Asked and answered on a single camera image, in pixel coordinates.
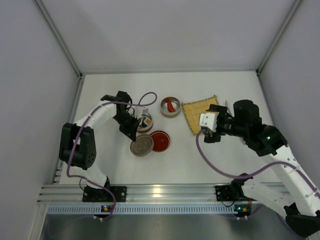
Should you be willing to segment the beige round lid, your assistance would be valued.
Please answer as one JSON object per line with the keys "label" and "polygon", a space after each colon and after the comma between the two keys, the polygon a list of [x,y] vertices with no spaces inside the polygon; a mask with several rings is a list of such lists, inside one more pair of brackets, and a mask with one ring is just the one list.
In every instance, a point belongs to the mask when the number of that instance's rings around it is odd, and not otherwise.
{"label": "beige round lid", "polygon": [[149,134],[140,134],[130,144],[130,151],[136,157],[148,155],[154,148],[154,140]]}

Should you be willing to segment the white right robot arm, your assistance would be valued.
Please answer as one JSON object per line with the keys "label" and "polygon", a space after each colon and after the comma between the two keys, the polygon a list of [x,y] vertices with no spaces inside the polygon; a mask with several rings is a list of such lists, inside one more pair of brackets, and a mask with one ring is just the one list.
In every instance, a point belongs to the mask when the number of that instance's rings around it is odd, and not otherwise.
{"label": "white right robot arm", "polygon": [[[227,106],[211,104],[200,114],[198,124],[204,142],[218,143],[222,136],[238,137],[258,157],[264,157],[266,165],[253,173],[229,174],[214,166],[200,149],[204,161],[215,172],[232,179],[229,186],[235,200],[257,200],[281,216],[301,238],[319,232],[320,190],[298,163],[286,138],[275,126],[262,122],[259,107],[251,100],[236,101],[233,112],[231,114]],[[254,180],[268,169],[280,179],[289,197]]]}

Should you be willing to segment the red food piece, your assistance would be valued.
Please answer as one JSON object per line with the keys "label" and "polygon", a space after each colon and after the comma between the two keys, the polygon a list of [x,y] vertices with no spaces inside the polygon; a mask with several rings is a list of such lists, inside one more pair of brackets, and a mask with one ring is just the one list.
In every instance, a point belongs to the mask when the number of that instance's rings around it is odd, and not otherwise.
{"label": "red food piece", "polygon": [[173,102],[170,99],[167,101],[167,110],[169,113],[174,113],[177,111],[175,107],[175,102]]}

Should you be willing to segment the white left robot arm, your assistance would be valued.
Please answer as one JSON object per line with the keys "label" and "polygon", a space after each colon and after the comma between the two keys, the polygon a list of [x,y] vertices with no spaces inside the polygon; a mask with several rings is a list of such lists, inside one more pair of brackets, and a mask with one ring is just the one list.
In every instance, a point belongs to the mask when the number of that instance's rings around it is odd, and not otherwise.
{"label": "white left robot arm", "polygon": [[98,105],[75,123],[65,123],[62,127],[59,159],[67,164],[66,175],[79,178],[88,183],[87,195],[97,199],[114,197],[110,189],[109,178],[102,173],[98,164],[95,133],[109,120],[119,124],[119,131],[132,141],[140,120],[129,113],[132,99],[125,91],[118,91],[116,96],[105,95]]}

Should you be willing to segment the orange sushi roll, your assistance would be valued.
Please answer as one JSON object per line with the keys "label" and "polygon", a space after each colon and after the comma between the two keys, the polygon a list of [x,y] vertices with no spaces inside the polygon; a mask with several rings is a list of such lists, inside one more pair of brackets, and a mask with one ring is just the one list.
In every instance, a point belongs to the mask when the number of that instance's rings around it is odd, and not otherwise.
{"label": "orange sushi roll", "polygon": [[150,124],[152,123],[152,120],[148,117],[146,117],[144,120],[143,120],[143,124],[145,126],[149,126]]}

